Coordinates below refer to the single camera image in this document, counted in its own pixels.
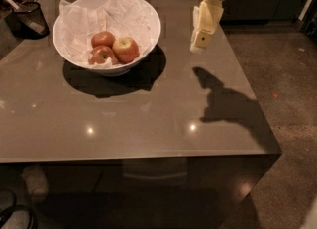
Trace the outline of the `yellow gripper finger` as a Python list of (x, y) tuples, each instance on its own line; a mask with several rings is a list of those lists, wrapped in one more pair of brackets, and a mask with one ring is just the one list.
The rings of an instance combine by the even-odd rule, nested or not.
[(190, 50), (195, 54), (203, 53), (216, 32), (224, 9), (221, 0), (202, 0), (193, 9), (193, 31)]

